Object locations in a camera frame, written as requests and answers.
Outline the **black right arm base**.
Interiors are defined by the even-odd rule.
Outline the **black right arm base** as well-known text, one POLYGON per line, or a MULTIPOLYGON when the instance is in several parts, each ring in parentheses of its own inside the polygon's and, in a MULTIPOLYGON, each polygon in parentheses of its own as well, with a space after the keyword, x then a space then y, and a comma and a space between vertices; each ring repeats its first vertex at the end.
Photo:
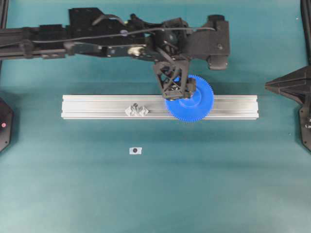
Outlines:
POLYGON ((0 99, 0 151, 3 151, 11 140, 14 112, 10 106, 0 99))

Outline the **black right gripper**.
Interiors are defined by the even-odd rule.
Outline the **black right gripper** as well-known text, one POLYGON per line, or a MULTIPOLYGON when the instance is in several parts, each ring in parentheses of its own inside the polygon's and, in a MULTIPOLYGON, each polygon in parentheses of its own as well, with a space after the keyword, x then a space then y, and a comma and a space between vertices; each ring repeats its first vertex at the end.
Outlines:
POLYGON ((146 29, 153 29, 149 32, 153 70, 166 100, 188 99, 195 91, 195 80, 188 77, 190 60, 183 54, 183 46, 192 33, 187 27, 181 18, 145 24, 146 29))

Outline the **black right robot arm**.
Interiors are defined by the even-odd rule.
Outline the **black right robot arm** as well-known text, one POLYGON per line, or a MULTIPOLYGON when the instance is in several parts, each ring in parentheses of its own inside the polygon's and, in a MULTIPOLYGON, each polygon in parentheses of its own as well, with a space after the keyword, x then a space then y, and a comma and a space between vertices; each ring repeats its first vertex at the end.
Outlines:
POLYGON ((100 58, 131 57, 154 63, 162 96, 188 99, 196 81, 188 76, 190 61, 182 50, 191 30, 180 18, 148 23, 130 16, 123 21, 98 8, 72 8, 69 25, 41 25, 0 32, 0 58, 58 59, 76 54, 100 58))

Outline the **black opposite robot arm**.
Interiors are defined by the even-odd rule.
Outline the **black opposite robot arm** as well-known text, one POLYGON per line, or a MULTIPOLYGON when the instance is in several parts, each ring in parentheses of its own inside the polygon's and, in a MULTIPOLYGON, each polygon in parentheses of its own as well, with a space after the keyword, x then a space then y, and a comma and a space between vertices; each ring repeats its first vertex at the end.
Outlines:
POLYGON ((306 66, 265 84, 265 89, 303 105, 311 96, 311 66, 306 66))

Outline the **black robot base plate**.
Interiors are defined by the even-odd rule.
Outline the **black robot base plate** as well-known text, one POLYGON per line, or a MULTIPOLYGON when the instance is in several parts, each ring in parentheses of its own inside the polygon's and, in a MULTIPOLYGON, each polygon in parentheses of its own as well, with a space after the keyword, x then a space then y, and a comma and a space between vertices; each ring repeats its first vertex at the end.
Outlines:
POLYGON ((301 105, 298 111, 300 139, 302 145, 311 151, 311 100, 301 105))

